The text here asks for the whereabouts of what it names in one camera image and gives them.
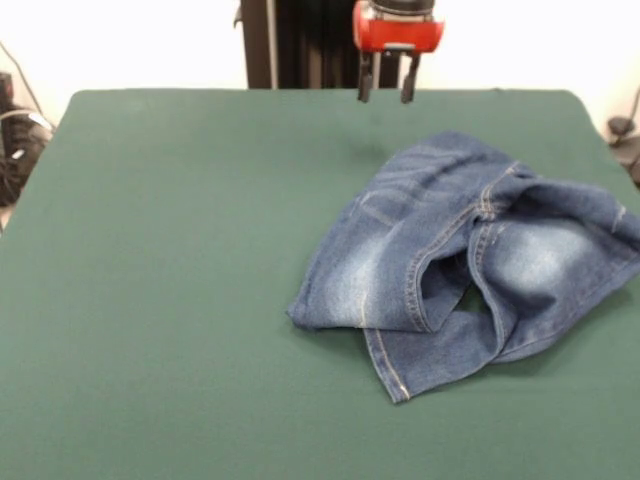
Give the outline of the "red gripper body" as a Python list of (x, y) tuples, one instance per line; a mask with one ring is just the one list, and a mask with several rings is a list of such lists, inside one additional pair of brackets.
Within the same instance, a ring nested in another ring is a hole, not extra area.
[(434, 7), (434, 1), (356, 1), (354, 44), (370, 53), (434, 52), (445, 26), (434, 19)]

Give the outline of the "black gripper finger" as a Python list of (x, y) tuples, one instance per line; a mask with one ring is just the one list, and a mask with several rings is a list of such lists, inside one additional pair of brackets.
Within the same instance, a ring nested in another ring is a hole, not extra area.
[(401, 102), (403, 104), (409, 104), (414, 99), (416, 79), (421, 61), (421, 53), (407, 52), (405, 53), (405, 56), (410, 60), (410, 64), (401, 88)]
[(357, 99), (361, 103), (368, 103), (373, 88), (373, 54), (366, 51), (360, 52), (359, 78)]

